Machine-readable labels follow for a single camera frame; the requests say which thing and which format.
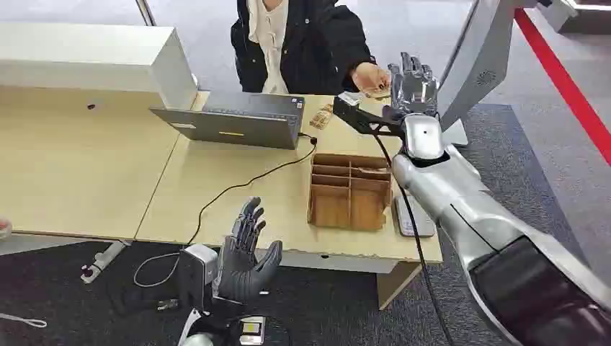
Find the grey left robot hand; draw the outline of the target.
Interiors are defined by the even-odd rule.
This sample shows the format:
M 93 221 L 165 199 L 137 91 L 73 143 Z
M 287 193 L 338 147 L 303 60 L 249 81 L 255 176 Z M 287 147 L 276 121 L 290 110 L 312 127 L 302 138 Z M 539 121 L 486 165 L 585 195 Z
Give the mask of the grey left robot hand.
M 261 198 L 249 198 L 236 218 L 220 253 L 218 297 L 239 303 L 256 298 L 272 281 L 282 260 L 283 244 L 273 241 L 261 260 L 255 256 L 266 226 Z

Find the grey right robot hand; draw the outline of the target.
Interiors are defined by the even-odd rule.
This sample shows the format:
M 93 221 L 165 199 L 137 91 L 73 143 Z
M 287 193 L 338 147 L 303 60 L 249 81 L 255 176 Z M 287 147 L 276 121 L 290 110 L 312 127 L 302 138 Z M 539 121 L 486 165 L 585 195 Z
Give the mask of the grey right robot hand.
M 388 65 L 391 73 L 391 104 L 383 107 L 383 117 L 399 121 L 410 114 L 438 117 L 437 79 L 429 65 L 416 56 L 401 52 L 401 65 Z

